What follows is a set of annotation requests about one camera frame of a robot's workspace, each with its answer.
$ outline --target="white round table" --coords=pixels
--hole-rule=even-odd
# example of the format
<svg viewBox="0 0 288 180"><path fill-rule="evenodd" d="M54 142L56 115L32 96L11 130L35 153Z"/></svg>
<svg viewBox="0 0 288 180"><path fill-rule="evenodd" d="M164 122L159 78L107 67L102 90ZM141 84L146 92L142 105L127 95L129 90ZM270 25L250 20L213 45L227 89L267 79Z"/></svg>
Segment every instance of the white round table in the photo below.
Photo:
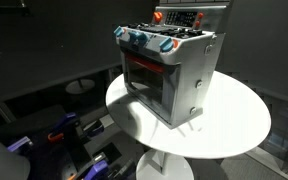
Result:
<svg viewBox="0 0 288 180"><path fill-rule="evenodd" d="M214 72L203 114L170 130L131 97L123 75L106 94L113 121L139 142L155 149L140 159L136 177L141 179L194 179L184 157L218 159L242 154L258 146L271 127L269 111L251 89Z"/></svg>

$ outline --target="oven window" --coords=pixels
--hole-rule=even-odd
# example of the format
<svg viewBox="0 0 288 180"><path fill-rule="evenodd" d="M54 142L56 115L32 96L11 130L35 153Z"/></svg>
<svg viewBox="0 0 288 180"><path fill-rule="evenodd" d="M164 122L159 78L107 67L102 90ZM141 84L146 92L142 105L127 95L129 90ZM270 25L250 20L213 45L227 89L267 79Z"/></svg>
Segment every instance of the oven window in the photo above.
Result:
<svg viewBox="0 0 288 180"><path fill-rule="evenodd" d="M151 103L162 103L163 74L149 69L145 65L126 60L128 63L128 84L140 96Z"/></svg>

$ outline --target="table pedestal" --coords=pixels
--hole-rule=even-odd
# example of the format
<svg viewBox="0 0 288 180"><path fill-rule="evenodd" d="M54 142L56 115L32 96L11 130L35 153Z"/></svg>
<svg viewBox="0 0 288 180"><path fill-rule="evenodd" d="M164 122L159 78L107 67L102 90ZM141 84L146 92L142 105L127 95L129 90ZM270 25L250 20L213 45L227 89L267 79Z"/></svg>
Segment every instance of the table pedestal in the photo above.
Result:
<svg viewBox="0 0 288 180"><path fill-rule="evenodd" d="M194 180L194 176L184 157L152 149L146 152L138 162L136 179Z"/></svg>

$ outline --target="toy stove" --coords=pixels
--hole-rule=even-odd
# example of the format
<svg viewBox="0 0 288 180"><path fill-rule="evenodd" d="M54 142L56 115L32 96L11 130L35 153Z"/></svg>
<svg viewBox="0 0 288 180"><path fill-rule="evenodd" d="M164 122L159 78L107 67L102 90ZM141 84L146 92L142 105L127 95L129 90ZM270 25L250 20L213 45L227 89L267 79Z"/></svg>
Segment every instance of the toy stove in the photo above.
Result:
<svg viewBox="0 0 288 180"><path fill-rule="evenodd" d="M228 9L156 7L152 23L114 31L128 92L171 129L203 112Z"/></svg>

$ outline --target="stovetop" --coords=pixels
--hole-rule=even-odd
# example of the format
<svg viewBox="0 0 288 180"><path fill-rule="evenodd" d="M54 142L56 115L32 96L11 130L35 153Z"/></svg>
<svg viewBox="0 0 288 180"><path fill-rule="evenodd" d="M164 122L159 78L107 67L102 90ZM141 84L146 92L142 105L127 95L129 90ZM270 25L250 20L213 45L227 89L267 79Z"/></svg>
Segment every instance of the stovetop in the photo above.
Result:
<svg viewBox="0 0 288 180"><path fill-rule="evenodd" d="M170 27L170 26L161 26L161 25L154 25L154 24L129 24L129 28L137 29L141 31L162 34L165 36L171 36L181 39L188 39L191 37L200 36L203 34L202 30L192 30L189 28L179 28L179 27Z"/></svg>

